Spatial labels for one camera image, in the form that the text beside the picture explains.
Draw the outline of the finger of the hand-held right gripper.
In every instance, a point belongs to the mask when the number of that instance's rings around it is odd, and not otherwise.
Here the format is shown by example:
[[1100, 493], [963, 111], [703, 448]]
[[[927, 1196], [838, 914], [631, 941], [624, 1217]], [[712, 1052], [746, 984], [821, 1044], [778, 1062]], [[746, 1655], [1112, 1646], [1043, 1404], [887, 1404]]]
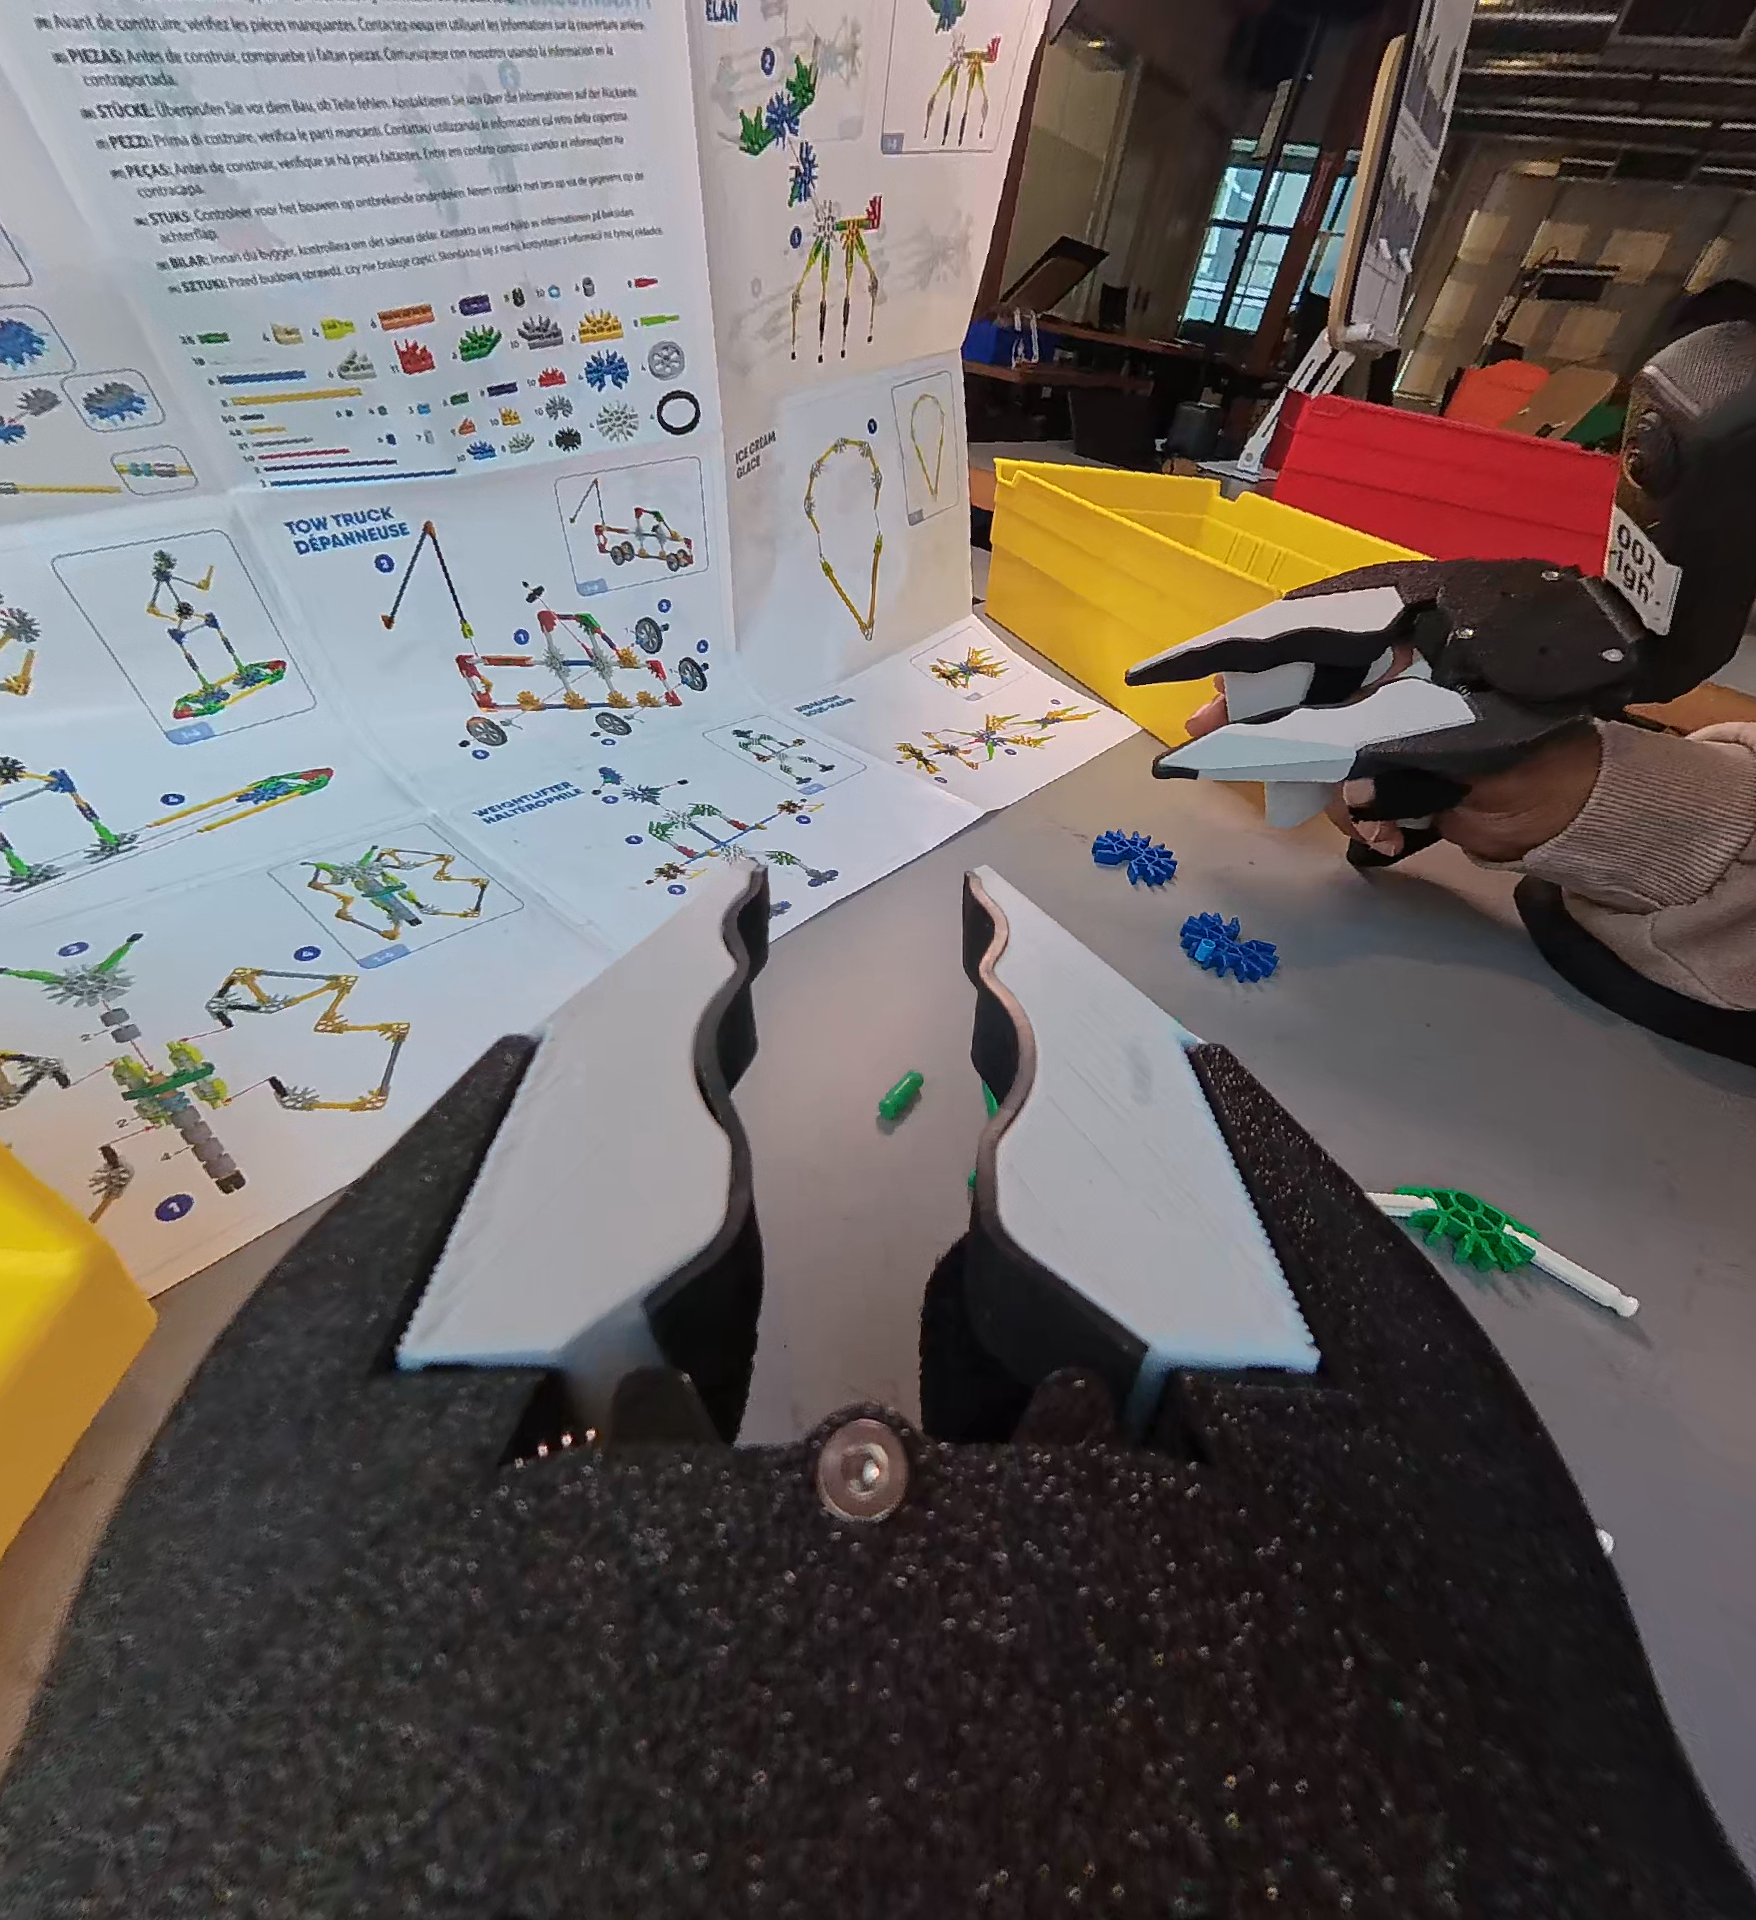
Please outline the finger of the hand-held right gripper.
[[1349, 670], [1361, 688], [1385, 680], [1434, 680], [1435, 670], [1410, 634], [1420, 613], [1435, 605], [1431, 580], [1284, 595], [1135, 661], [1127, 685], [1213, 677], [1232, 691], [1309, 691], [1324, 671]]
[[1438, 685], [1422, 666], [1361, 685], [1354, 702], [1307, 706], [1314, 666], [1295, 661], [1257, 671], [1220, 674], [1228, 724], [1172, 749], [1153, 763], [1160, 781], [1251, 782], [1264, 786], [1264, 819], [1297, 828], [1321, 815], [1357, 777], [1371, 746], [1474, 724], [1459, 691]]

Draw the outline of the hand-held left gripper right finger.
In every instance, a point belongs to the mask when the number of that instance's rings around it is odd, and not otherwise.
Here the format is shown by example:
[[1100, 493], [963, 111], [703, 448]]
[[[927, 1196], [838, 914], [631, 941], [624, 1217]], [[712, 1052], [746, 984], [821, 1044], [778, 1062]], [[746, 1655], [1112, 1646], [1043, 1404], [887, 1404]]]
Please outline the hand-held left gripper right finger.
[[926, 1429], [1009, 1439], [1058, 1374], [1100, 1385], [1129, 1436], [1173, 1375], [1317, 1375], [1202, 1040], [984, 865], [962, 884], [962, 965], [993, 1112], [962, 1242], [924, 1294]]

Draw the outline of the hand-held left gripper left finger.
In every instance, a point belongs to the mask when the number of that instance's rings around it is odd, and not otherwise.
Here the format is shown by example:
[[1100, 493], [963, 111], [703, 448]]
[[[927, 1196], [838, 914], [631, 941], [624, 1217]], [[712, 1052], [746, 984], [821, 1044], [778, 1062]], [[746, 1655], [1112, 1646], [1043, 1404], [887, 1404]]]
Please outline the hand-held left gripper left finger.
[[753, 1385], [762, 1242], [737, 1087], [770, 941], [758, 860], [701, 884], [539, 1026], [398, 1366], [533, 1372], [565, 1432], [732, 1442]]

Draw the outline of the white green blue toy assembly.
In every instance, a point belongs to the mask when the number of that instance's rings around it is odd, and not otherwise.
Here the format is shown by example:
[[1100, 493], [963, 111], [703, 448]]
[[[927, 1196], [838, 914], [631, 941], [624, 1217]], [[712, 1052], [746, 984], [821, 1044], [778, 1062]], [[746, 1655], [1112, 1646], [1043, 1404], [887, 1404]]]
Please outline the white green blue toy assembly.
[[[1541, 1269], [1585, 1294], [1589, 1304], [1623, 1316], [1636, 1313], [1632, 1297], [1592, 1270], [1552, 1255], [1526, 1225], [1479, 1194], [1462, 1187], [1371, 1192], [1357, 1186], [1323, 1154], [1317, 1139], [1274, 1106], [1261, 1083], [1242, 1072], [1236, 1057], [1203, 1047], [1202, 1078], [1321, 1349], [1319, 1374], [1309, 1380], [1173, 1375], [1145, 1436], [1123, 1432], [1106, 1390], [1092, 1380], [1058, 1374], [1037, 1390], [1021, 1423], [1034, 1414], [1048, 1383], [1072, 1381], [1089, 1388], [1096, 1426], [1172, 1453], [1182, 1448], [1183, 1434], [1197, 1422], [1197, 1405], [1217, 1394], [1247, 1390], [1287, 1404], [1366, 1385], [1366, 1358], [1371, 1352], [1382, 1352], [1393, 1363], [1430, 1358], [1445, 1289], [1431, 1264], [1414, 1251], [1414, 1238], [1480, 1272]], [[1009, 1439], [941, 1440], [1007, 1442], [1014, 1432]]]

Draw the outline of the person's right forearm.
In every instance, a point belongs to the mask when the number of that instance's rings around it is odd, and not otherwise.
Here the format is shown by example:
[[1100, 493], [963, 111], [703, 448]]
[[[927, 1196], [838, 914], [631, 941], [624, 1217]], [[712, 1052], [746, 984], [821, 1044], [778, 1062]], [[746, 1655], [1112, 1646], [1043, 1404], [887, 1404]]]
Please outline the person's right forearm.
[[1582, 808], [1518, 868], [1638, 977], [1756, 1015], [1756, 724], [1597, 733]]

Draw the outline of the person's right hand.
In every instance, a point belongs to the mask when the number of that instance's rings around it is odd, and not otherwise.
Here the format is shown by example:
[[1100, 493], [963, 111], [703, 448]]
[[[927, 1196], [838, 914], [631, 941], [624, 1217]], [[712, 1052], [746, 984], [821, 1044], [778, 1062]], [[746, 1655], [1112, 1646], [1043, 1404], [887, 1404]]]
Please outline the person's right hand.
[[1602, 729], [1586, 724], [1552, 736], [1510, 769], [1480, 777], [1456, 806], [1422, 827], [1385, 819], [1374, 781], [1347, 781], [1324, 812], [1349, 841], [1385, 860], [1405, 855], [1408, 841], [1430, 831], [1480, 865], [1515, 868], [1575, 823], [1597, 786], [1602, 758]]

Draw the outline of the red plastic bin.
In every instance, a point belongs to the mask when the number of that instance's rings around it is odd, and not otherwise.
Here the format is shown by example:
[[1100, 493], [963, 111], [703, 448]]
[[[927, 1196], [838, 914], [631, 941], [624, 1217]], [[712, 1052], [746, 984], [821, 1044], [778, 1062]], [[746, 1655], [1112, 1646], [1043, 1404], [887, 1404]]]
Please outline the red plastic bin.
[[1442, 560], [1534, 558], [1606, 570], [1617, 464], [1336, 394], [1283, 397], [1274, 499]]

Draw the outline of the orange crate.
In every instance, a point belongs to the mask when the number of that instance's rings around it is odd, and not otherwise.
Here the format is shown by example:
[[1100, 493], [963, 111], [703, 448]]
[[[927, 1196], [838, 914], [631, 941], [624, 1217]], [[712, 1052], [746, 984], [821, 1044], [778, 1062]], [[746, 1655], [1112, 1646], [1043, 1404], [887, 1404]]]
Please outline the orange crate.
[[1442, 420], [1504, 430], [1523, 438], [1570, 436], [1617, 391], [1615, 373], [1589, 365], [1548, 371], [1526, 359], [1466, 369], [1442, 408]]

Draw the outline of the white poster board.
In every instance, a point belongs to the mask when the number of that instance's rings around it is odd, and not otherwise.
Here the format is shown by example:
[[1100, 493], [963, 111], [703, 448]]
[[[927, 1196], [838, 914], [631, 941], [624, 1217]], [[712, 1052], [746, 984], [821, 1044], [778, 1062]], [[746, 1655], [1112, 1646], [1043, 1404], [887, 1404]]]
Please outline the white poster board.
[[1400, 345], [1475, 11], [1420, 2], [1385, 49], [1327, 308], [1332, 350], [1371, 358]]

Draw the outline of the folded paper instruction sheet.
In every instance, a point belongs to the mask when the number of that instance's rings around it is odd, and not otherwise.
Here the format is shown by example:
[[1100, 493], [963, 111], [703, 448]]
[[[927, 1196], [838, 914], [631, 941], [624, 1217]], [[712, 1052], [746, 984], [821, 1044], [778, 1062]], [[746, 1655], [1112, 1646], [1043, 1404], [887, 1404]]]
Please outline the folded paper instruction sheet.
[[0, 5], [0, 1139], [150, 1294], [1132, 736], [972, 613], [1045, 23]]

